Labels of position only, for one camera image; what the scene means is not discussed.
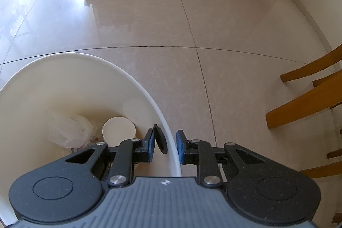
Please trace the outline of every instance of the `triangular cutout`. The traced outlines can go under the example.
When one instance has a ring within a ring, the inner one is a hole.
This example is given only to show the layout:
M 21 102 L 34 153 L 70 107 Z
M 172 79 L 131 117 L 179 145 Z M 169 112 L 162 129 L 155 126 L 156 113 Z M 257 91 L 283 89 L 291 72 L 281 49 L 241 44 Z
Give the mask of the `triangular cutout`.
M 236 152 L 239 154 L 240 158 L 243 160 L 246 164 L 257 164 L 257 163 L 264 163 L 261 159 L 258 159 L 257 157 L 246 153 L 245 151 L 241 149 L 237 149 Z
M 66 162 L 71 162 L 71 163 L 80 163 L 84 164 L 90 159 L 91 155 L 95 152 L 95 149 L 88 149 L 76 156 L 73 156 L 69 159 L 66 160 Z

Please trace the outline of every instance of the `white cylindrical container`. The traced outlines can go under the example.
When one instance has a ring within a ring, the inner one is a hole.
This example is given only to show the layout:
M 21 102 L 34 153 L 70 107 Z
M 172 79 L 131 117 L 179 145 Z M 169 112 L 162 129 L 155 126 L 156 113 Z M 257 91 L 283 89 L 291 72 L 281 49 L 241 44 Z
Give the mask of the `white cylindrical container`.
M 0 91 L 0 218 L 5 226 L 16 222 L 8 200 L 14 180 L 59 159 L 64 150 L 47 138 L 46 111 L 82 115 L 102 124 L 123 116 L 134 123 L 139 138 L 157 124 L 166 137 L 168 153 L 163 155 L 156 145 L 153 161 L 141 163 L 135 174 L 181 176 L 170 128 L 155 101 L 133 77 L 87 54 L 45 56 L 17 72 Z

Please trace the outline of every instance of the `wooden chair leg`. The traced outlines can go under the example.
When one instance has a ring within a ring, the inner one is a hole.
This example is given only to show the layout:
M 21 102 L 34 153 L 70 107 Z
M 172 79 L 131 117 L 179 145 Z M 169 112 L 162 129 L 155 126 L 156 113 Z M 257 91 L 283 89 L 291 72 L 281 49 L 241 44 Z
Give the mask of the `wooden chair leg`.
M 332 219 L 332 223 L 340 223 L 342 222 L 342 213 L 336 213 Z
M 342 45 L 332 50 L 323 57 L 291 72 L 280 75 L 283 82 L 292 81 L 294 79 L 303 78 L 312 75 L 321 70 L 328 68 L 331 65 L 339 62 L 342 59 Z
M 301 170 L 300 172 L 309 176 L 310 178 L 320 178 L 339 175 L 342 174 L 342 161 L 316 168 Z
M 332 151 L 332 152 L 327 154 L 328 159 L 331 159 L 331 158 L 337 157 L 337 156 L 342 156 L 342 148 L 335 150 L 335 151 Z
M 266 114 L 269 129 L 319 112 L 342 102 L 342 72 L 324 83 Z
M 331 78 L 331 77 L 334 76 L 334 75 L 340 74 L 341 72 L 342 72 L 342 70 L 339 70 L 338 72 L 332 73 L 331 75 L 326 76 L 326 77 L 324 77 L 324 78 L 316 79 L 315 81 L 312 82 L 312 85 L 313 85 L 314 87 L 317 87 L 318 85 L 320 85 L 321 83 L 323 83 L 324 81 L 326 81 L 328 78 Z

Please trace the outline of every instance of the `white trash bin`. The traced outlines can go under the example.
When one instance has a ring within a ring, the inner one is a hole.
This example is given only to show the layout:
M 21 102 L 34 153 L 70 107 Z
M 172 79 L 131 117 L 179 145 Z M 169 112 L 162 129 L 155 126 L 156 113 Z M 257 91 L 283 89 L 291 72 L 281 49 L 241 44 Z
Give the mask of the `white trash bin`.
M 61 158 L 64 150 L 47 139 L 44 114 L 48 110 L 101 123 L 124 116 L 135 124 L 140 138 L 157 124 L 165 134 L 168 154 L 163 155 L 156 145 L 152 163 L 141 163 L 136 174 L 181 176 L 170 128 L 133 77 L 95 56 L 53 54 L 25 66 L 0 91 L 0 218 L 5 225 L 16 222 L 8 200 L 14 180 Z

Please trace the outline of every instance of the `white bucket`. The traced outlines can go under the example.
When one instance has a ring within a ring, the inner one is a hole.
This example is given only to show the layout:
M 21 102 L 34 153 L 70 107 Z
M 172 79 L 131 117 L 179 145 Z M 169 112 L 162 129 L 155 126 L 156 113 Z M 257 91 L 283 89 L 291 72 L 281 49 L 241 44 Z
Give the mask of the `white bucket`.
M 165 134 L 168 154 L 163 155 L 156 145 L 152 163 L 140 164 L 135 174 L 181 176 L 170 128 L 155 101 L 133 77 L 95 56 L 53 54 L 25 66 L 0 91 L 0 218 L 5 225 L 16 222 L 8 201 L 14 180 L 61 158 L 62 148 L 46 137 L 47 110 L 101 123 L 124 116 L 135 124 L 140 138 L 157 124 Z

